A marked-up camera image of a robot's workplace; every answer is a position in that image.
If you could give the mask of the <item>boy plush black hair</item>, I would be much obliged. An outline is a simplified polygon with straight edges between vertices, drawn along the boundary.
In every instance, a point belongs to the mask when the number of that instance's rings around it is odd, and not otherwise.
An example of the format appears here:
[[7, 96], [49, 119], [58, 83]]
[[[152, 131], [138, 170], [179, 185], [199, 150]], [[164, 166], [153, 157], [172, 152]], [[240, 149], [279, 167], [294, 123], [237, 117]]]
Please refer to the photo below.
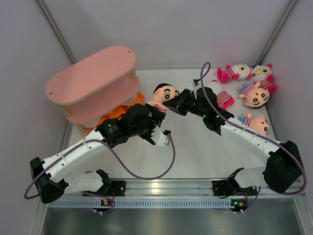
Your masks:
[[169, 108], [164, 106], [163, 102], [171, 100], [179, 94], [180, 92], [176, 87], [167, 83], [161, 83], [155, 88], [152, 101], [148, 101], [147, 103], [158, 109], [160, 112], [166, 113]]

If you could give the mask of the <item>boy plush red dot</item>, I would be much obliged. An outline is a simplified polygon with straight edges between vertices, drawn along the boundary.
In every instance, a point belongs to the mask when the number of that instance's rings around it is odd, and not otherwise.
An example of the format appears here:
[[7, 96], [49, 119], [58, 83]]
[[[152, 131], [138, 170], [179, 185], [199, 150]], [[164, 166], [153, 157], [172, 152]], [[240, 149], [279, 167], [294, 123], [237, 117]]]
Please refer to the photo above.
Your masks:
[[269, 91], [261, 88], [260, 82], [247, 82], [239, 87], [239, 98], [244, 100], [247, 107], [260, 108], [267, 103], [269, 97]]

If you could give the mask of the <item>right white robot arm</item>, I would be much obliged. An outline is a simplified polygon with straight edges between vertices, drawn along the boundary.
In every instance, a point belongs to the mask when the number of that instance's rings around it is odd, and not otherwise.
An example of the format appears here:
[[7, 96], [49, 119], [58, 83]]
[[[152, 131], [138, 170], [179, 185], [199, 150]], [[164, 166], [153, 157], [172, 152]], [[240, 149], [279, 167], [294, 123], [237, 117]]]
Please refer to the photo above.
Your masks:
[[192, 113], [201, 117], [206, 128], [244, 147], [262, 161], [262, 167], [242, 167], [229, 176], [228, 188], [233, 194], [240, 194], [248, 187], [267, 187], [285, 195], [301, 193], [307, 178], [297, 145], [256, 133], [233, 114], [219, 108], [216, 99], [207, 87], [196, 92], [185, 89], [163, 105], [181, 116]]

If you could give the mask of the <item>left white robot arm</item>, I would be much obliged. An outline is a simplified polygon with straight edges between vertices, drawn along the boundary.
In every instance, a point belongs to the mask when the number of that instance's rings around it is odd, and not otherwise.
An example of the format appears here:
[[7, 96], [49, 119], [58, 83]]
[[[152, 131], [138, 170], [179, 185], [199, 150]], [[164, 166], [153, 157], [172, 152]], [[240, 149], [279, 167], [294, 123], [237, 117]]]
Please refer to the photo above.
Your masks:
[[160, 126], [165, 113], [149, 104], [136, 104], [117, 118], [104, 120], [87, 136], [66, 150], [51, 157], [34, 158], [30, 162], [32, 179], [42, 203], [47, 204], [64, 194], [77, 192], [106, 195], [112, 183], [103, 170], [73, 175], [80, 164], [131, 137], [139, 136], [152, 145], [166, 146], [168, 137]]

